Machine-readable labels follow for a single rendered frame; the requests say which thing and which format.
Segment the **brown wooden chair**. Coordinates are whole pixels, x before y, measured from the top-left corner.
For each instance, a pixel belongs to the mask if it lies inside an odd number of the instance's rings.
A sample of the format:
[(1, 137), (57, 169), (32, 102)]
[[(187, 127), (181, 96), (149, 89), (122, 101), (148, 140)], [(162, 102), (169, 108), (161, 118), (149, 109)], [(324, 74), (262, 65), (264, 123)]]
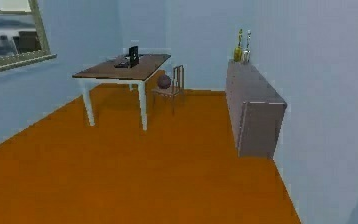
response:
[(179, 94), (184, 95), (184, 74), (185, 69), (183, 65), (175, 66), (173, 68), (171, 86), (168, 89), (161, 89), (158, 86), (152, 89), (152, 93), (154, 96), (161, 95), (172, 99), (172, 113), (175, 113), (175, 97)]

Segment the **black laptop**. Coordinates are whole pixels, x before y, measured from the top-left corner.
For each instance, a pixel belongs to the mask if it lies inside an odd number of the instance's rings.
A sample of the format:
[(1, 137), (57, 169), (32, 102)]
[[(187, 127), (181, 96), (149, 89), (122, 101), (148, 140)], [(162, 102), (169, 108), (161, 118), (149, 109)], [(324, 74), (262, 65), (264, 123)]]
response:
[(132, 68), (139, 64), (138, 47), (132, 46), (128, 49), (128, 54), (124, 55), (118, 63), (114, 65), (115, 68)]

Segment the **brown table with white legs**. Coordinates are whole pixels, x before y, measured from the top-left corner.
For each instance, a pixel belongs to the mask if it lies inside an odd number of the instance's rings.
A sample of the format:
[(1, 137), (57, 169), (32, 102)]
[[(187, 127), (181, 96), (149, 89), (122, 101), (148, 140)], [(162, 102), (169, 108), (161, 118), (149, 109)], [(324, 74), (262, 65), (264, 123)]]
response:
[(145, 54), (139, 59), (139, 63), (132, 68), (116, 68), (116, 65), (124, 58), (124, 55), (119, 55), (114, 59), (107, 60), (78, 72), (74, 74), (72, 78), (79, 83), (90, 126), (95, 125), (95, 119), (89, 89), (87, 87), (88, 83), (136, 85), (138, 89), (142, 128), (146, 131), (148, 127), (146, 82), (160, 70), (163, 65), (168, 64), (171, 55)]

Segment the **yellow glass bottle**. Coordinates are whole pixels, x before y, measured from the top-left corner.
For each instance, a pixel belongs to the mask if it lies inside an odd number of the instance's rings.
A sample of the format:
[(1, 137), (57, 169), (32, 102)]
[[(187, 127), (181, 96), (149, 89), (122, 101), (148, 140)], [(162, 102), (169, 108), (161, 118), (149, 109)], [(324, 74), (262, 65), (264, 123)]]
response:
[(234, 61), (239, 62), (242, 58), (242, 37), (243, 37), (243, 30), (240, 29), (238, 32), (238, 44), (234, 49)]

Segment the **grey sideboard cupboard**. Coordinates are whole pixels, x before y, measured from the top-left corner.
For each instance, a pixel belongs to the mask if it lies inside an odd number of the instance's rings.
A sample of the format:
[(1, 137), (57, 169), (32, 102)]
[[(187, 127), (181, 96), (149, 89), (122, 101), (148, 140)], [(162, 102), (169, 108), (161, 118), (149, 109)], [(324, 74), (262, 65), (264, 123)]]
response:
[(230, 60), (226, 100), (238, 156), (272, 159), (286, 101), (252, 64)]

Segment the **orange ball with black grooves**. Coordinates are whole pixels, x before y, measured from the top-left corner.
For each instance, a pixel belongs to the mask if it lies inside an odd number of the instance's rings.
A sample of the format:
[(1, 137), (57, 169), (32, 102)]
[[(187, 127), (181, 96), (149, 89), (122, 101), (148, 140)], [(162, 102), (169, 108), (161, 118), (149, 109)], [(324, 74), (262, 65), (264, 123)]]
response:
[(171, 78), (168, 75), (161, 75), (158, 77), (157, 86), (161, 89), (168, 89), (171, 86)]

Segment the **clear glass bottle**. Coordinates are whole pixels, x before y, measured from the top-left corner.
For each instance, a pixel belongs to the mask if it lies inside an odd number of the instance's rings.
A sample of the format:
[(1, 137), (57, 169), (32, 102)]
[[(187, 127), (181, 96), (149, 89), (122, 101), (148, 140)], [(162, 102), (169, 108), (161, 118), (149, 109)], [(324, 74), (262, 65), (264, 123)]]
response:
[(247, 64), (250, 61), (250, 39), (251, 39), (251, 30), (248, 30), (246, 38), (246, 48), (243, 51), (243, 63)]

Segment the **green framed window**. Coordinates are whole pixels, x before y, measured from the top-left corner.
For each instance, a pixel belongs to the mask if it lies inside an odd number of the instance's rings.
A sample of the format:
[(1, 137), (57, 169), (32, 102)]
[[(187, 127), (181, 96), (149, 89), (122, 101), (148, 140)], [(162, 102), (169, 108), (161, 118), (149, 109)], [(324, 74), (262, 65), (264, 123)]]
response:
[(0, 72), (55, 57), (38, 0), (0, 0)]

